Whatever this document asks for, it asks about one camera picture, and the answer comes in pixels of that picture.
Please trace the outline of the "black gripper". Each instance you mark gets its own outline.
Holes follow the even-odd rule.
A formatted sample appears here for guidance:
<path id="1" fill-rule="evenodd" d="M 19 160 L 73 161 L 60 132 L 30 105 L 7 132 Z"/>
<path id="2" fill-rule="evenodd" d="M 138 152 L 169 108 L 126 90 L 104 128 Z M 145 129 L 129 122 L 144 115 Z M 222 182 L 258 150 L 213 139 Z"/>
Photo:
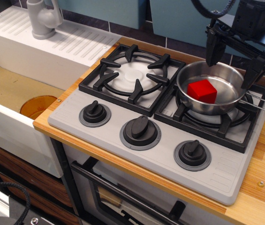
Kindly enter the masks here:
<path id="1" fill-rule="evenodd" d="M 251 59 L 242 89 L 249 89 L 265 75 L 265 0 L 242 0 L 235 15 L 228 14 L 234 4 L 230 0 L 221 11 L 204 11 L 211 19 L 206 34 L 206 63 L 216 65 L 227 46 Z"/>

